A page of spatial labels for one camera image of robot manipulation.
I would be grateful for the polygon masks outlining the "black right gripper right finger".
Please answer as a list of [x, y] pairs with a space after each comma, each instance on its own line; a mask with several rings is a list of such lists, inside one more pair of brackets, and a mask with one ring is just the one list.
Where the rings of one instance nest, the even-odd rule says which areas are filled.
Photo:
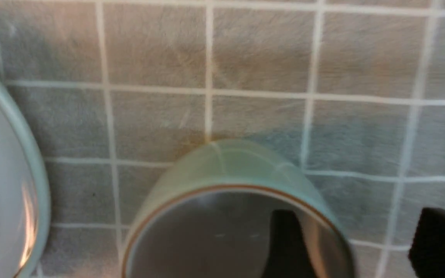
[[422, 209], [408, 258], [418, 278], [445, 278], [444, 209]]

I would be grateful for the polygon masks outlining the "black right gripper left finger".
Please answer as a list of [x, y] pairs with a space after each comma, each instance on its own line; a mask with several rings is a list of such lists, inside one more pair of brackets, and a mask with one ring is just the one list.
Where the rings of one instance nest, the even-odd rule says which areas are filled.
[[315, 278], [302, 226], [297, 215], [290, 210], [275, 210], [270, 221], [270, 251], [265, 278]]

